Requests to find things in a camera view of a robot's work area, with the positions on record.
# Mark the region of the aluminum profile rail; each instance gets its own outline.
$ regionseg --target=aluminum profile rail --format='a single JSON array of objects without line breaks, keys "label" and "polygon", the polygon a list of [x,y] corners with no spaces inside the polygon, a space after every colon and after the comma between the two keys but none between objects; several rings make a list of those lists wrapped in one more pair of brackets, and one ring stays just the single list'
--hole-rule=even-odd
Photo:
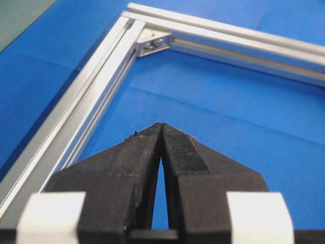
[{"label": "aluminum profile rail", "polygon": [[171,32],[172,50],[325,87],[325,47],[138,4],[122,16]]},{"label": "aluminum profile rail", "polygon": [[[16,227],[29,195],[41,191],[54,171],[75,160],[90,138],[136,58],[136,40],[145,23],[135,21],[129,27],[127,22],[127,18],[119,18],[44,122],[46,128],[38,130],[15,162],[14,166],[25,167],[2,196],[0,227]],[[55,124],[48,130],[50,121]],[[13,174],[10,171],[6,180]],[[10,186],[7,181],[2,182],[1,193]]]},{"label": "aluminum profile rail", "polygon": [[164,49],[325,87],[325,47],[130,3],[1,182],[0,228],[78,159],[136,58]]}]

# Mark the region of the white plastic block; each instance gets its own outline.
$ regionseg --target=white plastic block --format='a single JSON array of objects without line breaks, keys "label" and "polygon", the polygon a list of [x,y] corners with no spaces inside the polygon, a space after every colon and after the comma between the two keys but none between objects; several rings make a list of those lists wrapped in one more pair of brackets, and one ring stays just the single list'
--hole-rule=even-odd
[{"label": "white plastic block", "polygon": [[20,217],[18,244],[78,244],[85,192],[32,194]]},{"label": "white plastic block", "polygon": [[232,244],[294,244],[294,229],[280,193],[227,192]]}]

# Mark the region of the blue fabric surface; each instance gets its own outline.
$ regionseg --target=blue fabric surface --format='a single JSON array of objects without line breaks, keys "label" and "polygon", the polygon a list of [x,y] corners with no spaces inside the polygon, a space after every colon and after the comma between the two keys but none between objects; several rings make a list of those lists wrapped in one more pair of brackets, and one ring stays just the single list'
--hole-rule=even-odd
[{"label": "blue fabric surface", "polygon": [[[323,0],[135,2],[325,45]],[[58,0],[0,53],[0,179],[127,3]],[[323,88],[164,51],[137,60],[82,158],[167,122],[261,172],[295,228],[324,229],[324,103]],[[163,187],[155,204],[166,228]]]}]

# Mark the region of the black plastic jaw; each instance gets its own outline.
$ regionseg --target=black plastic jaw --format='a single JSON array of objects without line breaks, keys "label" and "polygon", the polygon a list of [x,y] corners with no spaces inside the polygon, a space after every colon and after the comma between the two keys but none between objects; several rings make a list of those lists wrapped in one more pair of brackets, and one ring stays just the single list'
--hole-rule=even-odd
[{"label": "black plastic jaw", "polygon": [[[170,230],[151,230],[160,159]],[[231,243],[227,191],[268,191],[262,176],[167,125],[54,174],[47,192],[85,191],[79,243]],[[295,232],[296,243],[322,243],[324,231]],[[14,243],[0,230],[0,243]]]}]

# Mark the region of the screw head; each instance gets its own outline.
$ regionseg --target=screw head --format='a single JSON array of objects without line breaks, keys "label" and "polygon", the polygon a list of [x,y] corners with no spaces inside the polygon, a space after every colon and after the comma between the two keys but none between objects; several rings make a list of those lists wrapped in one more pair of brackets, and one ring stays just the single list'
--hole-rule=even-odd
[{"label": "screw head", "polygon": [[153,49],[152,42],[146,42],[146,43],[143,45],[143,48],[144,48],[144,49]]},{"label": "screw head", "polygon": [[164,41],[162,38],[159,38],[159,39],[154,40],[153,43],[155,46],[160,47],[163,45]]}]

